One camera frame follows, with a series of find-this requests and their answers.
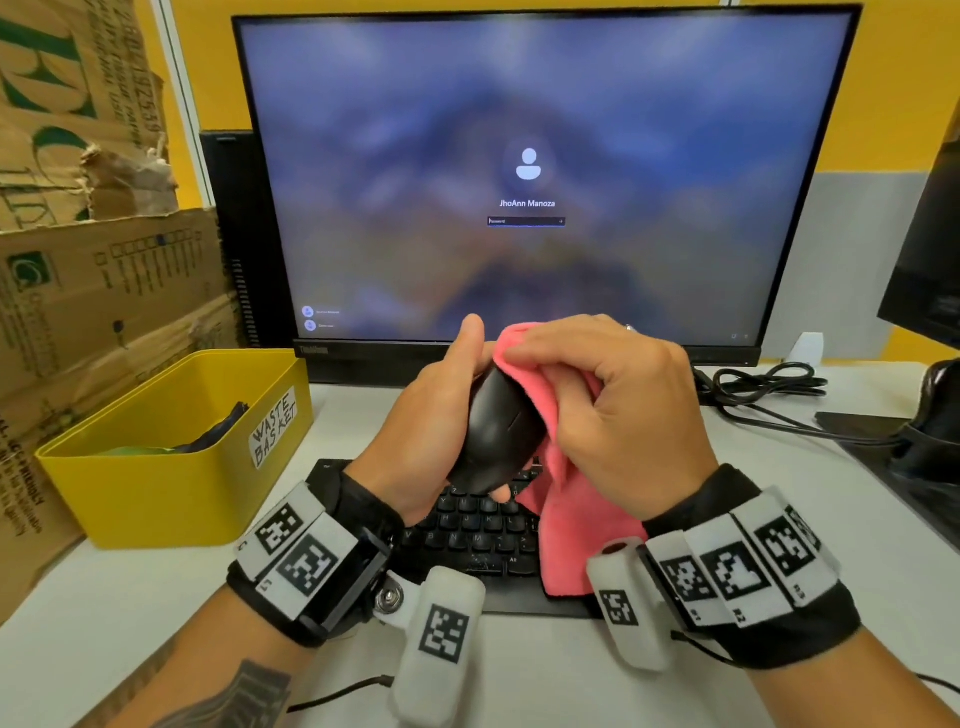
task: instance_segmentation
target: user icon in corner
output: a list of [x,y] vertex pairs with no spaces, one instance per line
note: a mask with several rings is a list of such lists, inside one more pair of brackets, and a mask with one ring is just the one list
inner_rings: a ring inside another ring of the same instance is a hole
[[527,148],[523,150],[523,164],[516,169],[516,175],[522,180],[535,180],[540,176],[540,168],[534,164],[537,161],[537,150]]

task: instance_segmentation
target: white desk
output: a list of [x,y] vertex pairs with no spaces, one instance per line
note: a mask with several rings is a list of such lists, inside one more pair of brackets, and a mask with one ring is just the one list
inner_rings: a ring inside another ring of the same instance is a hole
[[[828,368],[829,397],[771,404],[808,422],[816,408],[910,416],[923,372],[917,364]],[[313,386],[312,395],[317,421],[264,511],[318,458],[359,454],[397,391]],[[960,683],[960,554],[836,446],[706,417],[721,461],[761,486],[780,485],[827,541],[867,626],[913,669]],[[0,723],[72,726],[197,611],[231,558],[229,547],[82,544],[0,628]],[[490,616],[480,634],[458,728],[770,725],[741,674],[683,645],[678,669],[649,677],[618,663],[602,623]],[[401,647],[397,631],[368,624],[321,650],[296,699],[392,674]],[[939,692],[960,712],[960,699]],[[385,696],[367,688],[284,725],[393,726]]]

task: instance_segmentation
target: yellow bin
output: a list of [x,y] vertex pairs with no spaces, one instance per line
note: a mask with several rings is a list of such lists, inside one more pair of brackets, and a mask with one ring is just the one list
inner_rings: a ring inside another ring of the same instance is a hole
[[[212,448],[173,448],[250,409]],[[41,448],[36,457],[100,548],[235,541],[313,423],[306,363],[291,350],[196,352]]]

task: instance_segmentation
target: left hand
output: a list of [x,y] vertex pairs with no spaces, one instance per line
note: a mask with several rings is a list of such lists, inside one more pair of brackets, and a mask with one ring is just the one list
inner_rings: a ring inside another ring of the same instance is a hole
[[[443,361],[424,367],[399,396],[370,446],[346,469],[408,526],[437,502],[467,437],[470,385],[490,366],[479,316],[464,319]],[[509,489],[492,494],[505,502]]]

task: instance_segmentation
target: pink cloth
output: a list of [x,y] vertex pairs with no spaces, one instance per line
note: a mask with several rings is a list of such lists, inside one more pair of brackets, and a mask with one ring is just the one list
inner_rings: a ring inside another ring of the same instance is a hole
[[[520,369],[504,361],[503,352],[519,344],[523,332],[534,326],[538,324],[505,328],[493,350],[493,361],[523,387],[546,422],[547,439],[538,452],[543,474],[516,500],[540,515],[540,574],[546,592],[591,594],[587,559],[609,541],[626,536],[645,541],[647,533],[640,521],[601,496],[556,445],[557,396],[549,380],[539,369]],[[590,373],[584,372],[584,378],[596,397],[601,383]]]

